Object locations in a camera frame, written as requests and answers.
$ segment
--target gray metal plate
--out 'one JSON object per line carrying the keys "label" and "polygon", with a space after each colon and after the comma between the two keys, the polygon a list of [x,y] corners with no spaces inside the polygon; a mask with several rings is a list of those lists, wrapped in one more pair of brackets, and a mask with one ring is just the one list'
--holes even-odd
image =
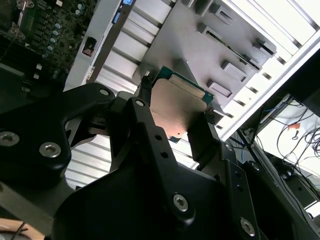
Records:
{"label": "gray metal plate", "polygon": [[201,98],[167,79],[158,79],[152,88],[151,114],[168,139],[181,138],[206,107]]}
{"label": "gray metal plate", "polygon": [[[201,17],[196,14],[193,6],[187,7],[178,1],[134,74],[134,83],[139,84],[146,71],[158,72],[162,66],[166,66],[188,79],[192,78],[190,75],[193,75],[200,87],[216,95],[222,108],[226,106],[232,97],[223,96],[209,89],[207,82],[213,80],[232,92],[234,96],[257,71],[242,63],[238,56],[221,43],[212,41],[198,32],[199,24],[206,24],[231,48],[241,55],[253,58],[260,66],[266,62],[268,56],[261,55],[254,47],[254,43],[260,39],[274,45],[228,6],[224,3],[220,4],[232,16],[231,25],[225,24],[211,13],[211,8],[204,14],[204,17]],[[184,61],[187,66],[184,72],[181,72],[181,67],[178,67],[181,66],[181,61]],[[246,73],[247,78],[242,82],[232,78],[221,68],[225,61]]]}

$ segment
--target mounting hole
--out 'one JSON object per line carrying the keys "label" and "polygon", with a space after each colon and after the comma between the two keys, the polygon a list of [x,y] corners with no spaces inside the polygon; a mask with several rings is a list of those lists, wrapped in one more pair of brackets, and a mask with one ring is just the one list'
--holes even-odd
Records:
{"label": "mounting hole", "polygon": [[235,175],[240,179],[242,178],[241,174],[239,172],[237,172],[237,171],[235,172]]}
{"label": "mounting hole", "polygon": [[154,137],[155,137],[155,139],[157,139],[159,141],[162,140],[162,137],[160,135],[155,135]]}
{"label": "mounting hole", "polygon": [[104,89],[100,89],[100,93],[103,94],[103,95],[106,95],[106,96],[109,95],[108,91],[106,91]]}
{"label": "mounting hole", "polygon": [[169,157],[168,153],[166,153],[165,151],[162,151],[160,154],[165,159],[167,159]]}
{"label": "mounting hole", "polygon": [[142,101],[139,101],[139,100],[137,100],[135,102],[136,102],[136,104],[138,104],[141,107],[143,107],[145,105]]}
{"label": "mounting hole", "polygon": [[240,185],[237,185],[236,188],[240,191],[240,192],[243,192],[244,189],[240,186]]}

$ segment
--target cable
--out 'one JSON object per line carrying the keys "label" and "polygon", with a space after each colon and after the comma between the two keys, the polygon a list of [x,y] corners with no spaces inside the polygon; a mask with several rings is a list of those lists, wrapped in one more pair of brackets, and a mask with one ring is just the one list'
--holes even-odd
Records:
{"label": "cable", "polygon": [[284,122],[279,121],[279,120],[277,120],[277,119],[275,119],[275,118],[272,118],[272,117],[270,117],[270,116],[269,116],[269,119],[275,120],[275,121],[277,121],[278,123],[281,123],[281,124],[283,124],[283,125],[285,125],[285,126],[291,126],[291,125],[297,124],[298,122],[301,122],[301,121],[304,121],[304,120],[306,120],[306,119],[308,119],[308,118],[311,118],[313,115],[315,115],[315,114],[312,113],[310,116],[307,116],[307,117],[305,117],[305,118],[303,118],[303,119],[301,119],[301,120],[298,120],[296,123],[291,123],[291,124],[284,123]]}
{"label": "cable", "polygon": [[258,135],[256,136],[256,139],[260,142],[260,144],[261,144],[261,149],[262,149],[263,151],[265,151],[264,146],[262,145],[262,141],[261,141],[261,139],[259,138]]}
{"label": "cable", "polygon": [[311,145],[314,151],[314,155],[320,158],[320,127],[314,128],[309,131],[304,139],[307,144]]}
{"label": "cable", "polygon": [[15,234],[12,236],[12,238],[10,240],[15,240],[15,238],[21,233],[22,228],[26,225],[25,222],[22,222],[22,224],[20,225],[20,227],[17,229],[17,231],[15,232]]}

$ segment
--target motherboard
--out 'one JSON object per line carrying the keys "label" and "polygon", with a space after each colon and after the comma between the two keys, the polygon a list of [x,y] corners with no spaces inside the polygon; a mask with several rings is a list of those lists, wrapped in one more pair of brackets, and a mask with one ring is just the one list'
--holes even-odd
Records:
{"label": "motherboard", "polygon": [[1,0],[0,64],[64,85],[98,0]]}

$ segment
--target screw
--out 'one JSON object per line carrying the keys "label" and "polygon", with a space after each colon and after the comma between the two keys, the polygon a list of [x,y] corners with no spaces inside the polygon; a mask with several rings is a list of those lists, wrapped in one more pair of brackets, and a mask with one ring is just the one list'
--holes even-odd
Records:
{"label": "screw", "polygon": [[139,100],[137,100],[135,102],[136,102],[136,104],[138,104],[141,107],[143,107],[145,105],[142,101],[139,101]]}
{"label": "screw", "polygon": [[61,147],[54,142],[45,142],[39,148],[39,152],[46,158],[56,158],[61,153]]}
{"label": "screw", "polygon": [[254,226],[245,218],[241,217],[240,218],[240,223],[242,229],[251,237],[254,237],[256,235]]}
{"label": "screw", "polygon": [[229,151],[232,152],[232,148],[231,148],[231,146],[230,146],[229,144],[225,144],[225,147],[226,147]]}
{"label": "screw", "polygon": [[252,166],[255,170],[260,171],[260,168],[257,164],[255,164],[254,162],[252,162]]}
{"label": "screw", "polygon": [[108,91],[106,91],[106,90],[104,90],[104,89],[101,89],[101,90],[100,90],[100,93],[103,94],[103,95],[106,95],[106,96],[109,95]]}
{"label": "screw", "polygon": [[173,203],[181,212],[186,212],[188,210],[188,202],[185,197],[180,194],[175,194],[173,196]]}
{"label": "screw", "polygon": [[0,146],[12,147],[20,141],[20,137],[11,131],[0,132]]}

